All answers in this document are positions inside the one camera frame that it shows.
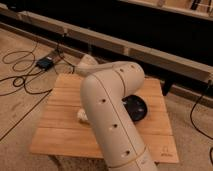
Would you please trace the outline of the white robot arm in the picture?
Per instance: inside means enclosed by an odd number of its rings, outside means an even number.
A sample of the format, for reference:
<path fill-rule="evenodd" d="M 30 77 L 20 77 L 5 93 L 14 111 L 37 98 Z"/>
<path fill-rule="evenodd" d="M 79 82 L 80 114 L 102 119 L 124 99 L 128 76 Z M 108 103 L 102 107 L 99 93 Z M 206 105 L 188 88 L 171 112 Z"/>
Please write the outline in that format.
<path fill-rule="evenodd" d="M 82 108 L 109 171 L 158 171 L 122 102 L 141 88 L 145 77 L 142 67 L 129 61 L 99 64 L 84 55 L 75 72 L 84 76 Z"/>

